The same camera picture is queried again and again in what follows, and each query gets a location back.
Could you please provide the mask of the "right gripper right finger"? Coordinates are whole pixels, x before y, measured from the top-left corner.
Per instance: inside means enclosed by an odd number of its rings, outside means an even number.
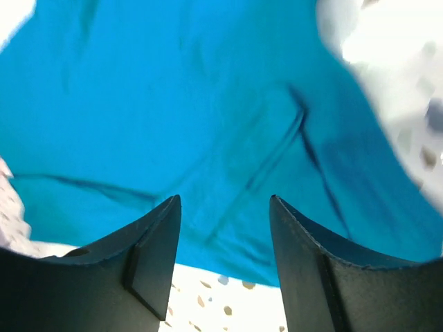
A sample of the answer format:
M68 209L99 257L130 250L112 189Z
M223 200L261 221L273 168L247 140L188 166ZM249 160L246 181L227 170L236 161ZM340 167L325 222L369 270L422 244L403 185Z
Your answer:
M278 196L269 218L289 331L441 331L442 260L365 248Z

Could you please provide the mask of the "blue t-shirt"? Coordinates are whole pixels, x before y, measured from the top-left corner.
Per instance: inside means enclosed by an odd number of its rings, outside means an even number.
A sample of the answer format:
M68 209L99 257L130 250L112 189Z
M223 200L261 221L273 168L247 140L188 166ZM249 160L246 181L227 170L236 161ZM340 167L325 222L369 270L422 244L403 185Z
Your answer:
M425 262L405 174L314 1L38 1L1 52L1 156L37 241L84 246L182 200L177 260L278 285L269 199Z

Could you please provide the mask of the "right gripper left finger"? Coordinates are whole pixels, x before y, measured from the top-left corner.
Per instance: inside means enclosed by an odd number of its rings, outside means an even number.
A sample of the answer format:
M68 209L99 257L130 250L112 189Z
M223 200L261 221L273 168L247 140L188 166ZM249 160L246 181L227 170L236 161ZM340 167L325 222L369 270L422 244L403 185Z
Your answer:
M137 221L35 259L1 250L1 330L157 331L165 319L181 227L172 196Z

